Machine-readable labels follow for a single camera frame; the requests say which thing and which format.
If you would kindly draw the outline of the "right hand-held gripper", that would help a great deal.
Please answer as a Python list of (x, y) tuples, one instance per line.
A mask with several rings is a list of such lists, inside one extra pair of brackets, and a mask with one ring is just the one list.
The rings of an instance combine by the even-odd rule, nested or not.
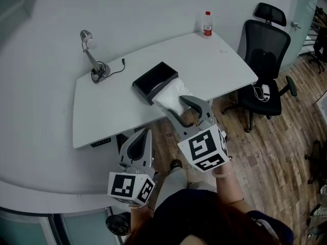
[(187, 138), (178, 147), (188, 163), (201, 172), (212, 170), (229, 161), (224, 133), (215, 124), (215, 116), (207, 101), (192, 95), (181, 95), (179, 99), (199, 114), (198, 127), (185, 124), (171, 109), (167, 118), (180, 138)]

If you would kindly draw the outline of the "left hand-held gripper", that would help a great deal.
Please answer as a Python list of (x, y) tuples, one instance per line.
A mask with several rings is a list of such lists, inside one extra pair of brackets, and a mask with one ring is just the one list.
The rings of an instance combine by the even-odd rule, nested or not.
[(145, 205), (155, 187), (152, 163), (152, 131), (134, 133), (121, 147), (119, 172), (110, 172), (108, 196), (130, 205)]

